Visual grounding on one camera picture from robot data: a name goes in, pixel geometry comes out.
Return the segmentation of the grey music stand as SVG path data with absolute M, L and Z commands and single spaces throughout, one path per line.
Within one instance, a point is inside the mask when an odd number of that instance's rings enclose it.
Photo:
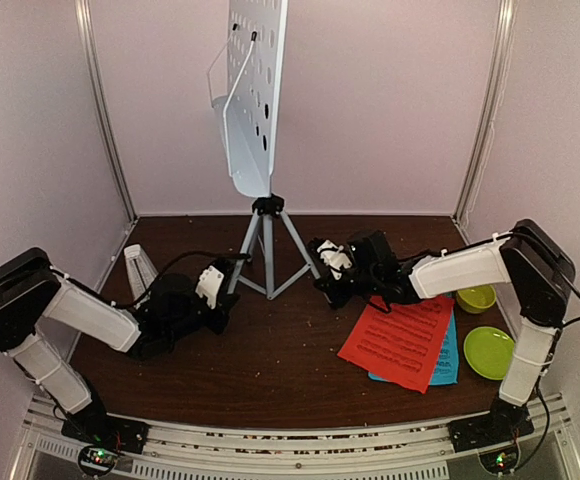
M 305 274 L 319 276 L 285 200 L 272 191 L 278 137 L 287 1 L 231 1 L 223 44 L 206 78 L 229 177 L 253 200 L 228 291 L 239 283 L 273 300 Z M 303 259 L 283 284 L 275 284 L 274 222 L 280 220 Z

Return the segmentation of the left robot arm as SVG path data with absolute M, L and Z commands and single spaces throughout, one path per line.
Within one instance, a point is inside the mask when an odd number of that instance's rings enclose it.
M 57 269 L 44 250 L 30 248 L 0 266 L 0 352 L 54 399 L 69 424 L 91 443 L 103 444 L 116 433 L 103 402 L 37 324 L 58 321 L 139 360 L 172 351 L 202 328 L 220 334 L 239 299 L 229 289 L 233 269 L 249 257 L 197 254 L 211 262 L 192 279 L 172 272 L 173 261 L 156 269 L 138 244 L 125 248 L 134 299 L 119 304 Z

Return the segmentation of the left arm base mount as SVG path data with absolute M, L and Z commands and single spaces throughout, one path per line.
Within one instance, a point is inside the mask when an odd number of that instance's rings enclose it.
M 137 420 L 107 416 L 103 429 L 87 430 L 74 418 L 63 421 L 61 434 L 83 443 L 76 463 L 89 478 L 100 479 L 112 473 L 129 454 L 141 454 L 147 441 L 149 426 Z

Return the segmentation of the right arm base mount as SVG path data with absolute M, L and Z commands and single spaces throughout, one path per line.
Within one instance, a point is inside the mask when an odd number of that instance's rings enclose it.
M 512 473 L 521 463 L 519 440 L 532 434 L 534 426 L 530 420 L 522 420 L 510 427 L 482 415 L 451 421 L 448 431 L 456 453 L 476 450 L 486 472 L 503 476 Z

